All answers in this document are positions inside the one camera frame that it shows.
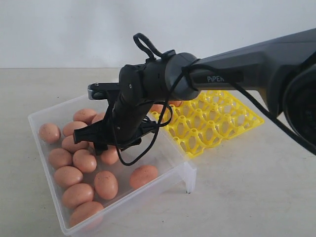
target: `white wall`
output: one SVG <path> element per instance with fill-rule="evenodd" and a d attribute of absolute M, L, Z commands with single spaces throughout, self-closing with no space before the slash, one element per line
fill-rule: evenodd
<path fill-rule="evenodd" d="M 316 27 L 316 0 L 0 0 L 0 68 L 120 67 L 161 51 L 206 57 Z"/>

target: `table surface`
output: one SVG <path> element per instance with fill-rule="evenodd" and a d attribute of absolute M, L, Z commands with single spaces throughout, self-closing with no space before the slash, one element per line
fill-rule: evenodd
<path fill-rule="evenodd" d="M 117 77 L 118 69 L 0 70 L 2 237 L 63 236 L 27 116 Z M 179 184 L 112 223 L 107 236 L 315 236 L 316 158 L 265 120 L 194 160 L 193 193 Z"/>

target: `transparent plastic box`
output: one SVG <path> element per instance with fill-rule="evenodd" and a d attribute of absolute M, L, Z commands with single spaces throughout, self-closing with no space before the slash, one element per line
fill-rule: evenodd
<path fill-rule="evenodd" d="M 100 113 L 105 112 L 107 106 L 106 100 L 91 101 L 88 99 L 88 96 L 81 96 L 29 115 L 30 126 L 47 177 L 60 227 L 66 236 L 105 236 L 107 224 L 110 224 L 112 221 L 135 208 L 142 206 L 151 198 L 169 190 L 175 184 L 184 182 L 184 195 L 186 192 L 191 193 L 195 188 L 196 167 L 191 161 L 185 158 L 170 135 L 167 134 L 164 129 L 160 129 L 157 141 L 152 149 L 132 166 L 124 166 L 120 161 L 114 165 L 107 166 L 98 159 L 97 169 L 91 174 L 85 174 L 83 181 L 93 185 L 93 178 L 97 172 L 109 170 L 118 180 L 118 194 L 110 201 L 100 199 L 96 195 L 95 201 L 101 202 L 104 209 L 70 228 L 69 217 L 72 211 L 63 206 L 61 197 L 64 190 L 54 182 L 53 174 L 55 170 L 48 163 L 49 152 L 54 148 L 61 147 L 63 137 L 58 144 L 48 145 L 39 138 L 38 131 L 40 126 L 46 122 L 55 123 L 62 130 L 65 124 L 72 121 L 73 114 L 76 111 L 82 108 L 92 108 Z M 126 161 L 132 161 L 145 150 L 152 136 L 152 134 L 149 134 L 143 137 L 141 145 L 125 150 L 122 153 L 122 158 Z M 143 187 L 134 190 L 129 186 L 129 176 L 134 169 L 144 164 L 156 166 L 159 171 L 159 176 Z"/>

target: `egg tray cell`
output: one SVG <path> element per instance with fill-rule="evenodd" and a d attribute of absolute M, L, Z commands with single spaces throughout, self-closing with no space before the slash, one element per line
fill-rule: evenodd
<path fill-rule="evenodd" d="M 202 91 L 196 99 L 171 107 L 173 116 L 164 129 L 190 158 L 264 123 L 231 93 L 222 90 Z M 151 114 L 158 120 L 158 112 Z M 169 118 L 170 112 L 166 111 L 162 121 Z"/>

